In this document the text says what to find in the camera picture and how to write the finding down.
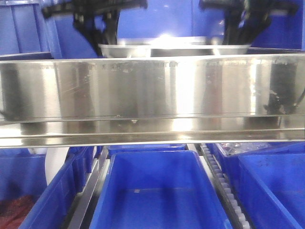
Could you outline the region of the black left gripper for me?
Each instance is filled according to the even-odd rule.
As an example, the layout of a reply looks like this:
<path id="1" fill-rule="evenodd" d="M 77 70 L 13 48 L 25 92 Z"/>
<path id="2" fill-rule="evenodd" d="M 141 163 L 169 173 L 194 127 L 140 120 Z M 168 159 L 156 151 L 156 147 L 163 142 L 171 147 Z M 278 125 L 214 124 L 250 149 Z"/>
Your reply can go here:
<path id="1" fill-rule="evenodd" d="M 72 14 L 73 27 L 102 56 L 100 44 L 117 44 L 121 11 L 147 7 L 146 0 L 68 0 L 45 6 L 41 11 L 45 19 Z"/>

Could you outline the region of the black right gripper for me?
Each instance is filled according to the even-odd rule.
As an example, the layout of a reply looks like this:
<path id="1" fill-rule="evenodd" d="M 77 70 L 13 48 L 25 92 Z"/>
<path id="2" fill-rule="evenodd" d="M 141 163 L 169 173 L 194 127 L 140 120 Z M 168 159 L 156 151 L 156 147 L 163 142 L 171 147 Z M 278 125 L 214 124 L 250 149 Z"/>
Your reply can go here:
<path id="1" fill-rule="evenodd" d="M 299 9 L 290 0 L 201 0 L 199 7 L 224 11 L 223 45 L 250 45 L 271 25 L 271 13 L 295 15 Z"/>

